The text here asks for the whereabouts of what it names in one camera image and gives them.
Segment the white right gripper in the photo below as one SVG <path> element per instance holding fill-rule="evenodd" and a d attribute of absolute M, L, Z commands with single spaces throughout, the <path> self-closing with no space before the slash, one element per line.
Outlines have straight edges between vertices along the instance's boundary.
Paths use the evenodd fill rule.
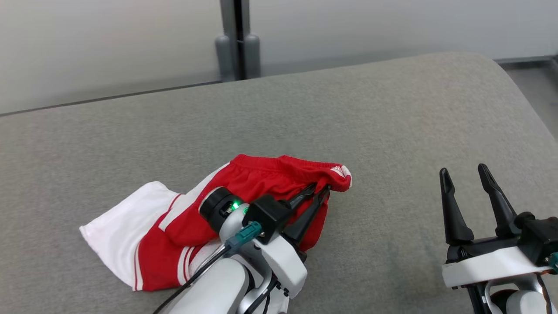
<path fill-rule="evenodd" d="M 497 237 L 474 241 L 455 199 L 455 186 L 448 169 L 439 171 L 442 212 L 446 244 L 450 245 L 441 274 L 447 287 L 552 272 L 550 266 L 536 266 L 518 248 L 517 214 L 486 164 L 478 165 L 484 191 L 489 195 L 497 223 Z"/>

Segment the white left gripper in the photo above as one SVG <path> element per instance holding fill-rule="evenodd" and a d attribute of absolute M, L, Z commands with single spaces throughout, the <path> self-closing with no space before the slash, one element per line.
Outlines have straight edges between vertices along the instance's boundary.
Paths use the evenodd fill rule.
<path fill-rule="evenodd" d="M 316 190 L 316 185 L 317 183 L 308 185 L 287 201 L 293 211 L 297 211 L 307 200 L 311 200 L 311 204 L 293 223 L 283 229 L 283 236 L 274 233 L 267 244 L 254 239 L 248 247 L 253 268 L 263 276 L 274 274 L 281 287 L 287 290 L 289 299 L 294 299 L 301 292 L 308 275 L 297 252 L 303 252 L 301 242 L 331 191 L 330 185 L 319 191 Z"/>

